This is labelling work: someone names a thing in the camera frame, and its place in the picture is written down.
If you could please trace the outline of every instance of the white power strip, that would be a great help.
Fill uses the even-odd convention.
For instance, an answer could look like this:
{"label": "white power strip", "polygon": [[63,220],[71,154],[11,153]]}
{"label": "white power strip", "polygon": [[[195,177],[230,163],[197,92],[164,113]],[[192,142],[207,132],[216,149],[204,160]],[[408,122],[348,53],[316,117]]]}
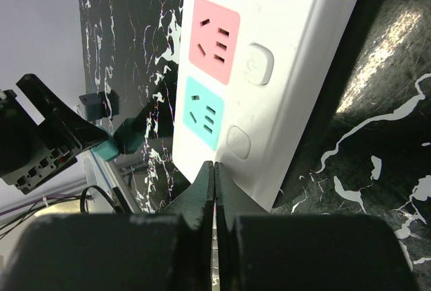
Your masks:
{"label": "white power strip", "polygon": [[356,0],[185,0],[173,159],[271,209]]}

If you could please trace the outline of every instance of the wall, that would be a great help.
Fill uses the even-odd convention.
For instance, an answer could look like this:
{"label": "wall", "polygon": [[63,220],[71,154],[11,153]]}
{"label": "wall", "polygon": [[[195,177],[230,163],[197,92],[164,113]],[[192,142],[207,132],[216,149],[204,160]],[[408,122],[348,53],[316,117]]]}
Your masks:
{"label": "wall", "polygon": [[[0,88],[13,89],[37,123],[41,115],[15,86],[25,73],[74,108],[85,94],[78,0],[0,0],[0,10]],[[27,196],[0,182],[0,211],[84,177],[79,163]]]}

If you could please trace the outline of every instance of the black marble surface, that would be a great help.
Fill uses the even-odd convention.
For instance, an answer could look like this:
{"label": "black marble surface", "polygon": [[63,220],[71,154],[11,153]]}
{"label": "black marble surface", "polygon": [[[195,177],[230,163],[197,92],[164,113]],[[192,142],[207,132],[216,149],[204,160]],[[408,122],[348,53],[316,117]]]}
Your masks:
{"label": "black marble surface", "polygon": [[183,0],[79,0],[87,93],[114,90],[119,115],[98,124],[113,134],[132,119],[141,134],[136,152],[116,164],[145,212],[158,211],[190,184],[171,155],[182,6]]}
{"label": "black marble surface", "polygon": [[[273,209],[384,219],[423,290],[431,290],[430,3],[384,0],[337,110],[320,131],[318,160],[290,169],[297,176],[280,195],[298,184],[301,192]],[[314,148],[312,141],[302,146]]]}
{"label": "black marble surface", "polygon": [[[102,123],[111,133],[138,118],[143,144],[117,164],[142,210],[157,211],[189,186],[171,157],[183,0],[79,2],[87,91],[119,95],[120,114]],[[385,219],[424,290],[431,290],[430,2],[383,1],[323,139],[297,150],[319,157],[292,164],[296,176],[273,209]]]}

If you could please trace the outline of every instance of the pink outlet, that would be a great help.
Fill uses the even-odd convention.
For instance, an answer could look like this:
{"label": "pink outlet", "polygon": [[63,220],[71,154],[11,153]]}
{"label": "pink outlet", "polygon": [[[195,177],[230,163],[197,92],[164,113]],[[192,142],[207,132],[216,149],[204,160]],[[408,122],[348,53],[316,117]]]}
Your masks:
{"label": "pink outlet", "polygon": [[235,11],[206,0],[195,0],[190,62],[228,84],[239,26],[240,16]]}

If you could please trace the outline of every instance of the switch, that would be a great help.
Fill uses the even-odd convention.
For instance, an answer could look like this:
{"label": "switch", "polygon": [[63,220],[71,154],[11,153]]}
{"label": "switch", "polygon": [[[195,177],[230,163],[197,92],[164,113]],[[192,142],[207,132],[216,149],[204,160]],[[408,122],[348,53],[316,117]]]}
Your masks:
{"label": "switch", "polygon": [[233,126],[229,130],[228,146],[232,153],[234,153],[239,158],[246,159],[250,154],[250,138],[244,131],[239,129],[237,126]]}
{"label": "switch", "polygon": [[274,56],[265,47],[252,44],[245,49],[243,75],[252,84],[265,85],[271,78]]}

